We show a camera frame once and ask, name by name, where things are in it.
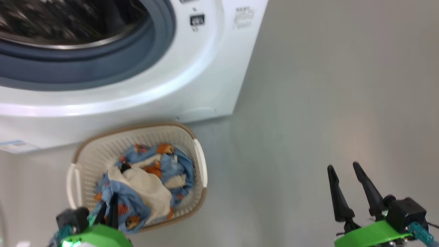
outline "patterned fabric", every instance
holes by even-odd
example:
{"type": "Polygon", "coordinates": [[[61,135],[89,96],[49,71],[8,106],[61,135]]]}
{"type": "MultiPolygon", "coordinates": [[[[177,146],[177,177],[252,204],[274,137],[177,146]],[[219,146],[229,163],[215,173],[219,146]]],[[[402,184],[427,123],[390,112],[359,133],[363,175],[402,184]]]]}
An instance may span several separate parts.
{"type": "Polygon", "coordinates": [[[181,150],[170,144],[134,145],[96,183],[95,199],[100,203],[90,215],[95,216],[103,203],[109,206],[117,193],[119,230],[136,233],[145,224],[171,218],[194,184],[194,163],[181,150]],[[131,168],[121,172],[123,164],[131,168]]]}

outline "gray floor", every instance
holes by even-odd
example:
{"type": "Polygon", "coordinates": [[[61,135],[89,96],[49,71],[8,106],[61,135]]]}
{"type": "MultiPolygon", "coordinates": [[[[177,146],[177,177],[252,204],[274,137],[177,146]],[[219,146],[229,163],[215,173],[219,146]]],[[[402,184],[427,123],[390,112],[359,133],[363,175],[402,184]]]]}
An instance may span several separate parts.
{"type": "MultiPolygon", "coordinates": [[[[354,160],[383,195],[411,196],[439,223],[438,10],[437,0],[271,0],[235,115],[191,124],[208,162],[204,207],[134,245],[332,246],[342,225],[328,164],[357,223],[370,223],[354,160]]],[[[7,246],[43,246],[56,229],[75,149],[0,154],[7,246]]]]}

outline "laundry basket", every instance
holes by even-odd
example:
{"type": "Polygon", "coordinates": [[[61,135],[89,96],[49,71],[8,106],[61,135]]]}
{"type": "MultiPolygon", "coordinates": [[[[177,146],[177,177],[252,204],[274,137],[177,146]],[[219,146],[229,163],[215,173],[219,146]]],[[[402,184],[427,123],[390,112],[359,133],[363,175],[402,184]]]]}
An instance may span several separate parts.
{"type": "Polygon", "coordinates": [[[166,226],[193,215],[203,204],[207,192],[206,160],[200,143],[190,129],[179,123],[162,123],[116,130],[89,139],[76,152],[67,172],[67,198],[70,207],[92,210],[96,182],[109,167],[114,166],[125,150],[134,144],[155,146],[169,143],[194,161],[195,186],[174,208],[173,217],[146,225],[142,230],[166,226]]]}

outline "washing machine door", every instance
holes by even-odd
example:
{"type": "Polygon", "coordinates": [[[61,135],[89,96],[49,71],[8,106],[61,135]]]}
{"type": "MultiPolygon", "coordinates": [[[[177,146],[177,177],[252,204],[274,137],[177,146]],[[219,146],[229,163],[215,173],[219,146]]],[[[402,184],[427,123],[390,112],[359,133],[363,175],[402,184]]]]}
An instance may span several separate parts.
{"type": "Polygon", "coordinates": [[[0,85],[37,91],[130,78],[168,50],[167,0],[0,0],[0,85]]]}
{"type": "Polygon", "coordinates": [[[0,116],[38,117],[171,95],[209,67],[225,19],[233,25],[224,8],[235,8],[223,0],[0,2],[0,116]]]}

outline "white washing machine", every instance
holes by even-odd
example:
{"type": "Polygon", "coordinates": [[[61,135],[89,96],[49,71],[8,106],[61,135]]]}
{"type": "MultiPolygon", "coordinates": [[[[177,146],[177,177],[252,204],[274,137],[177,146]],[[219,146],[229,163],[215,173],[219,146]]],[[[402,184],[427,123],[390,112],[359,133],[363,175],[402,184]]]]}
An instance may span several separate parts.
{"type": "Polygon", "coordinates": [[[0,0],[0,149],[232,114],[267,1],[0,0]]]}

